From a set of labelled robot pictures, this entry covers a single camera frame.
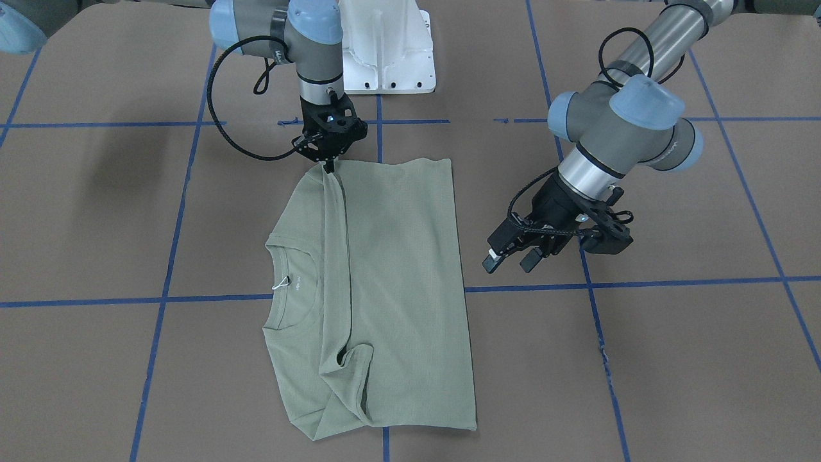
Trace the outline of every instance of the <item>green cloth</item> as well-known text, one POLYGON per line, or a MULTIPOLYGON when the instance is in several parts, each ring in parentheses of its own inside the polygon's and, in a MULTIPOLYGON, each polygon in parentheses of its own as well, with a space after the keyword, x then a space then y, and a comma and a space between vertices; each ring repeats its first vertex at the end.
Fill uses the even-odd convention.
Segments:
POLYGON ((341 160, 296 186, 266 248, 263 332, 310 439, 370 425, 476 429, 450 160, 341 160))

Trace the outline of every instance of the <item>robotic arm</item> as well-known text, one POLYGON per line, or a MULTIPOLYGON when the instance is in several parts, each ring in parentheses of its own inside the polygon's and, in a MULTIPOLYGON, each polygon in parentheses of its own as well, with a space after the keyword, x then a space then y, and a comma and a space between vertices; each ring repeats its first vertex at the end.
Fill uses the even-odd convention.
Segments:
MULTIPOLYGON (((100 2, 118 1, 2 0, 0 50, 30 53, 45 45, 48 37, 80 11, 100 2)), ((211 8, 211 34, 220 48, 272 58, 276 64, 295 63, 305 121, 302 135, 291 142, 295 152, 322 162, 325 170, 332 172, 333 161, 345 154, 354 141, 367 135, 368 126, 356 117, 353 103, 344 91, 342 19, 335 0, 159 2, 211 8)))
POLYGON ((626 227, 632 213, 611 208, 624 193, 621 179, 637 164, 663 172, 687 169, 704 147, 699 130, 681 118, 684 103, 660 85, 665 74, 710 27, 732 13, 821 16, 820 5, 819 0, 669 0, 646 31, 625 28, 608 36, 599 50, 599 77, 581 93, 559 95, 548 113, 551 132, 576 143, 575 148, 556 169, 516 195, 507 217, 488 238, 485 270, 493 273, 511 254, 532 247, 520 263, 530 272, 574 237, 591 253, 617 254, 627 248, 633 242, 626 227), (640 38, 604 66, 604 45, 627 31, 640 38), (514 213, 518 196, 544 177, 548 179, 533 197, 532 211, 525 217, 514 213), (588 220, 594 225, 579 229, 588 220))

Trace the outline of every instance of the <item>black cable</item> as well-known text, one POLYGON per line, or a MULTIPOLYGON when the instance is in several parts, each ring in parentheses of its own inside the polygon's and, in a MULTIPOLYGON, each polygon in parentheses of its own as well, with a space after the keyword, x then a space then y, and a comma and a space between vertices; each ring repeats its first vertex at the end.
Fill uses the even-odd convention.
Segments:
POLYGON ((676 68, 673 69, 672 72, 667 74, 667 76, 664 77, 662 80, 658 81, 658 83, 661 85, 662 83, 670 80, 670 77, 675 76, 676 72, 678 72, 678 70, 681 69, 682 64, 684 64, 684 55, 683 54, 681 55, 681 59, 678 60, 678 64, 676 65, 676 68))
POLYGON ((211 74, 208 77, 208 85, 207 85, 206 91, 205 91, 205 99, 208 102, 208 111, 211 113, 211 118, 213 119, 214 125, 217 126, 217 130, 219 130, 219 133, 222 135, 223 138, 225 138, 225 141, 227 141, 229 145, 231 145, 234 149, 240 151, 242 154, 247 155, 249 157, 253 157, 254 159, 257 159, 257 160, 265 160, 265 161, 280 160, 280 159, 285 159, 287 156, 295 153, 296 152, 296 146, 294 146, 291 150, 289 150, 288 152, 286 152, 284 154, 275 155, 273 157, 254 154, 253 152, 251 152, 251 151, 245 149, 244 147, 238 145, 237 143, 234 142, 234 140, 231 139, 231 137, 225 132, 225 128, 222 128, 222 124, 219 122, 219 119, 217 118, 217 113, 214 112, 214 110, 213 110, 213 100, 211 98, 211 93, 213 91, 213 79, 217 75, 217 70, 219 70, 219 67, 222 64, 222 61, 224 61, 225 58, 227 58, 228 55, 231 54, 232 51, 234 51, 235 49, 238 49, 242 45, 250 44, 252 42, 258 42, 260 40, 268 40, 270 42, 277 42, 278 44, 282 45, 282 50, 285 53, 285 57, 287 59, 288 45, 282 39, 279 39, 278 37, 272 37, 272 36, 269 36, 269 35, 256 35, 254 37, 249 37, 247 39, 242 39, 239 42, 236 42, 235 44, 233 44, 230 47, 226 48, 225 51, 222 52, 221 55, 219 55, 219 58, 217 58, 217 61, 214 62, 213 67, 211 68, 211 74))
POLYGON ((634 34, 637 34, 644 41, 644 44, 647 45, 647 53, 650 56, 650 63, 647 66, 647 77, 653 78, 653 65, 655 65, 656 63, 656 56, 655 53, 653 53, 653 44, 650 43, 650 38, 647 36, 647 34, 642 32, 641 30, 636 29, 635 27, 622 27, 621 29, 616 30, 612 34, 608 35, 602 41, 601 46, 599 46, 599 70, 604 75, 604 78, 610 81, 610 83, 619 87, 623 87, 624 85, 613 80, 613 78, 610 77, 610 74, 608 74, 608 69, 604 66, 604 47, 607 46, 610 39, 612 39, 616 35, 623 34, 625 32, 633 32, 634 34))
POLYGON ((507 221, 511 222, 513 226, 516 226, 518 229, 522 231, 527 231, 529 233, 539 233, 539 234, 550 234, 553 236, 589 236, 594 231, 592 229, 577 229, 576 231, 562 231, 560 229, 553 229, 553 228, 531 228, 530 226, 524 226, 523 224, 516 221, 516 217, 513 216, 513 206, 516 205, 516 201, 519 200, 522 194, 524 194, 528 189, 533 187, 537 182, 541 181, 545 177, 547 177, 550 173, 555 172, 558 169, 558 166, 549 169, 547 172, 542 173, 538 177, 536 177, 533 181, 527 183, 525 187, 519 190, 516 195, 511 199, 511 203, 507 206, 507 221))
POLYGON ((266 91, 268 91, 268 81, 270 80, 271 71, 277 66, 276 62, 268 63, 268 59, 265 58, 265 70, 262 71, 262 75, 259 76, 257 79, 257 83, 254 85, 254 95, 264 95, 266 91), (262 90, 259 89, 259 86, 264 84, 262 90))

